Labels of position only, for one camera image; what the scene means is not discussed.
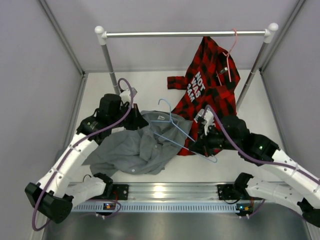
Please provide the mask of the grey button shirt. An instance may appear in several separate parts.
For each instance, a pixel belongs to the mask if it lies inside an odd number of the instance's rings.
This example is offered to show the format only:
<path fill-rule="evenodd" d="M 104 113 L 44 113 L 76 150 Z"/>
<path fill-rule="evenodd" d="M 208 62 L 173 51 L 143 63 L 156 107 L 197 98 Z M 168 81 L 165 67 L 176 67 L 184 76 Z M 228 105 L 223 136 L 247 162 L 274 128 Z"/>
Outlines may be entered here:
<path fill-rule="evenodd" d="M 141 115 L 147 126 L 112 133 L 86 158 L 83 164 L 92 174 L 157 175 L 182 150 L 192 121 L 161 111 L 142 111 Z"/>

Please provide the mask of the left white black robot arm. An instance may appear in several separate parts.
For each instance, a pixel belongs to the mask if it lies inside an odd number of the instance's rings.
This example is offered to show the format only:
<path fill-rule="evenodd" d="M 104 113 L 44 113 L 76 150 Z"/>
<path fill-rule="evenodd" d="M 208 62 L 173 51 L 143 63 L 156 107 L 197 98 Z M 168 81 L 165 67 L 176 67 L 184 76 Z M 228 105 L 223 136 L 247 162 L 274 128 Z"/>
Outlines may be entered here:
<path fill-rule="evenodd" d="M 87 200 L 113 197 L 113 180 L 104 173 L 95 173 L 77 185 L 70 186 L 70 182 L 105 139 L 124 130 L 135 131 L 148 125 L 133 102 L 136 93 L 127 89 L 119 95 L 105 94 L 93 114 L 81 121 L 57 162 L 37 183 L 30 182 L 25 187 L 25 194 L 35 212 L 59 224 L 74 207 Z"/>

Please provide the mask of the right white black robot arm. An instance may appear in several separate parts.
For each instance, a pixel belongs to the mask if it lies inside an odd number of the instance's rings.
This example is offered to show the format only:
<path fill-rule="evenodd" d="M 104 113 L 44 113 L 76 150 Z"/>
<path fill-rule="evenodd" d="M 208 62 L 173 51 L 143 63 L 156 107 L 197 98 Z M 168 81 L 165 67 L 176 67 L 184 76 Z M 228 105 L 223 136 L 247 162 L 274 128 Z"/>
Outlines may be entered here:
<path fill-rule="evenodd" d="M 242 172 L 234 181 L 232 192 L 239 199 L 264 199 L 295 211 L 308 223 L 320 225 L 320 179 L 299 165 L 262 134 L 252 133 L 244 120 L 234 115 L 217 123 L 212 118 L 197 116 L 197 140 L 190 149 L 206 157 L 215 150 L 237 151 L 239 156 L 260 169 L 272 173 L 285 186 Z"/>

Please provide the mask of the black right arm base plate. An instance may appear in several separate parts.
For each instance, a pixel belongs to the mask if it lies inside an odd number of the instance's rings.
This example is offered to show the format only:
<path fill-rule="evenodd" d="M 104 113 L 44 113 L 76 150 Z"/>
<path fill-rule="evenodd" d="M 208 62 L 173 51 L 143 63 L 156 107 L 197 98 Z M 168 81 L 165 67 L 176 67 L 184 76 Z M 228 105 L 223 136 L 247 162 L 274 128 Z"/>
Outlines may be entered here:
<path fill-rule="evenodd" d="M 247 193 L 245 188 L 237 187 L 234 184 L 218 184 L 217 192 L 219 200 L 250 200 L 252 197 Z"/>

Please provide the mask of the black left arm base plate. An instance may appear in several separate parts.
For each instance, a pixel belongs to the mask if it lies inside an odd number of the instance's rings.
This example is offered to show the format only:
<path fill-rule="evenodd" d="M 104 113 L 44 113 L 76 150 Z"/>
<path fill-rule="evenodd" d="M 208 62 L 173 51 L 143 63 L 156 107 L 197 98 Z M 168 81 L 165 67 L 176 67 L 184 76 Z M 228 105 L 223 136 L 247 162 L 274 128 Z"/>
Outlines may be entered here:
<path fill-rule="evenodd" d="M 113 184 L 108 200 L 126 201 L 129 195 L 128 184 Z"/>

